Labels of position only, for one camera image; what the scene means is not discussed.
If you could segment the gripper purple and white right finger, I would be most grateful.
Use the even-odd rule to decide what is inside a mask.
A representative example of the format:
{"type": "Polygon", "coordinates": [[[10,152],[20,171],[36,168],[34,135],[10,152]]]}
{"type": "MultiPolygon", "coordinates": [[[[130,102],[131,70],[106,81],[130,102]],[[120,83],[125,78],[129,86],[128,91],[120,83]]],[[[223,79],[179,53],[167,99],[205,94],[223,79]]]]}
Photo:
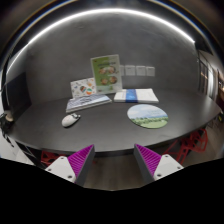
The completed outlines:
{"type": "Polygon", "coordinates": [[[134,145],[134,156],[146,184],[183,169],[183,166],[170,155],[159,155],[139,144],[134,145]]]}

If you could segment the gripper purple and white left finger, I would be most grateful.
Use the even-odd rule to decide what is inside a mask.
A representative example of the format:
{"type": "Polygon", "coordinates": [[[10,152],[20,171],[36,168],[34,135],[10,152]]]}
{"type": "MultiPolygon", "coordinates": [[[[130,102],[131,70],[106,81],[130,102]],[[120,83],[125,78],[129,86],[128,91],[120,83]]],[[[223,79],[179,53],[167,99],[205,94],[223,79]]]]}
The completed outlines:
{"type": "Polygon", "coordinates": [[[83,186],[94,156],[95,148],[90,145],[68,157],[60,156],[46,168],[46,171],[83,186]]]}

